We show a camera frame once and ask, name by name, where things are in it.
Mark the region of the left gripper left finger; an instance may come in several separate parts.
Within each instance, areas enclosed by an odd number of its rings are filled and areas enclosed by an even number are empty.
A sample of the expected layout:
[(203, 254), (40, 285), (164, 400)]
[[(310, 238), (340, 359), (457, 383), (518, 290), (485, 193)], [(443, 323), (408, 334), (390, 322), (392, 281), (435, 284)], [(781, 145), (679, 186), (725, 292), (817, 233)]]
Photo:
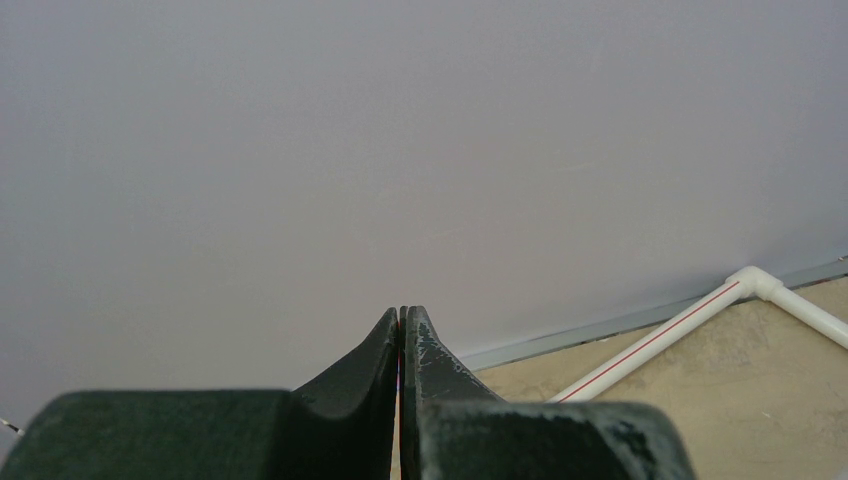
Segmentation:
[(78, 391), (52, 400), (5, 479), (386, 479), (398, 320), (294, 390)]

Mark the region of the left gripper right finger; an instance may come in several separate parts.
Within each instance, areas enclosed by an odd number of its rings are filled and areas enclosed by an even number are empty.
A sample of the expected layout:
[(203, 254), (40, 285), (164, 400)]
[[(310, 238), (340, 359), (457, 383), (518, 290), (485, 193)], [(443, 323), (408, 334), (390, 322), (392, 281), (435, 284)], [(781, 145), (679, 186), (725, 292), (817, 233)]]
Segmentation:
[(404, 479), (693, 479), (659, 409), (633, 402), (510, 403), (402, 307), (399, 451)]

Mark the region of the white PVC pipe frame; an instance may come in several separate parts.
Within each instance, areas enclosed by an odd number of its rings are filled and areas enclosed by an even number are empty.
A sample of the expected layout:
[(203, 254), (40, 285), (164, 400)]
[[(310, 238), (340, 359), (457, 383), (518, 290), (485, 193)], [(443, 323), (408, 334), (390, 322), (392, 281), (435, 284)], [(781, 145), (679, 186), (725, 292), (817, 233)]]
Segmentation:
[(755, 297), (772, 303), (842, 348), (847, 347), (847, 323), (794, 293), (784, 283), (747, 266), (683, 312), (554, 395), (550, 403), (591, 400), (621, 381), (674, 343), (692, 333), (738, 300)]

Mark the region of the aluminium table frame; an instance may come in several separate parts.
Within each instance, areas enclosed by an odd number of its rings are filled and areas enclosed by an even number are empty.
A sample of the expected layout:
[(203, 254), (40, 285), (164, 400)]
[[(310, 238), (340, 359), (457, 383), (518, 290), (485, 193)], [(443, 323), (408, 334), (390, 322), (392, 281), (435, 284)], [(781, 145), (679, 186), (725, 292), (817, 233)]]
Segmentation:
[[(787, 288), (797, 289), (811, 286), (816, 283), (830, 281), (846, 275), (847, 257), (843, 256), (828, 264), (781, 275), (779, 276), (779, 279)], [(493, 348), (487, 351), (460, 356), (460, 360), (470, 370), (480, 371), (526, 360), (558, 350), (571, 348), (610, 336), (628, 333), (650, 326), (656, 326), (671, 319), (673, 316), (695, 304), (707, 293), (710, 293), (715, 289), (716, 287), (713, 286), (695, 297), (686, 298), (681, 301), (640, 312), (629, 313), (597, 324), (575, 327), (562, 332)]]

